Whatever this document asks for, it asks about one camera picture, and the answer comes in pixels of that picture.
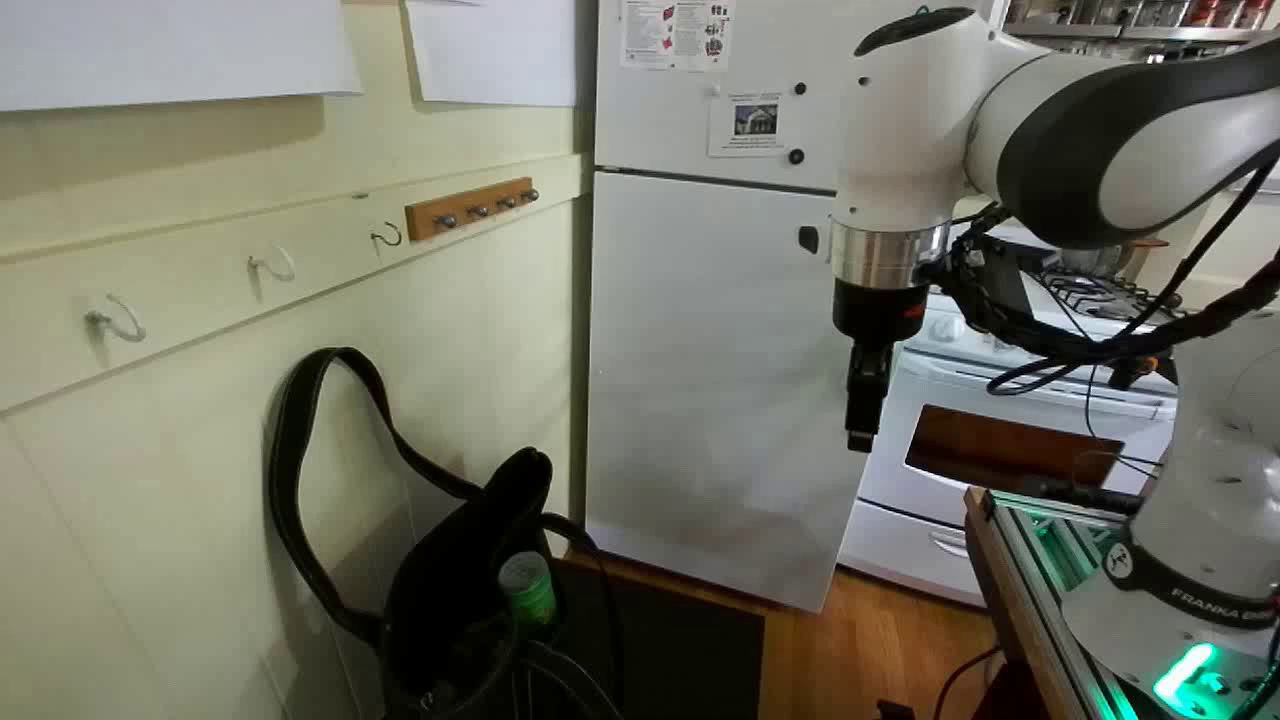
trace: white refrigerator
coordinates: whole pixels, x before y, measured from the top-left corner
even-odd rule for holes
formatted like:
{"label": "white refrigerator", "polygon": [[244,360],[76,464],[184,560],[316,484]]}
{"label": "white refrigerator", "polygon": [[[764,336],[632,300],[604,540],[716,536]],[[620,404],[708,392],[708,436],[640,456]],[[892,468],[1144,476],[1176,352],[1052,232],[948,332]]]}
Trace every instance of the white refrigerator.
{"label": "white refrigerator", "polygon": [[600,0],[588,532],[824,608],[860,480],[824,228],[892,0]]}

